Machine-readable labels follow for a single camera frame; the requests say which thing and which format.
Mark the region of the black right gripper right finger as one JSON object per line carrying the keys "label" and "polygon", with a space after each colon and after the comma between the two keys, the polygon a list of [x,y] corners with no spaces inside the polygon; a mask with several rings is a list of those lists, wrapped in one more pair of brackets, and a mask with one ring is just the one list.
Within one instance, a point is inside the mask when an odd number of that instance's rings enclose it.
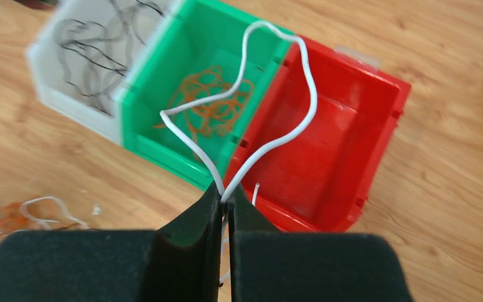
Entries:
{"label": "black right gripper right finger", "polygon": [[378,235],[282,232],[241,187],[226,203],[233,301],[411,301],[400,261]]}

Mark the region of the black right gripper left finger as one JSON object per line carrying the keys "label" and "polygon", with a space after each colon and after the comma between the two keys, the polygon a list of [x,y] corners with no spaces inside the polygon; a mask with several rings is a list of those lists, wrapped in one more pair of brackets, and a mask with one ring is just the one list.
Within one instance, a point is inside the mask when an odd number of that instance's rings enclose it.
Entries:
{"label": "black right gripper left finger", "polygon": [[158,230],[22,231],[0,243],[0,301],[216,301],[215,185]]}

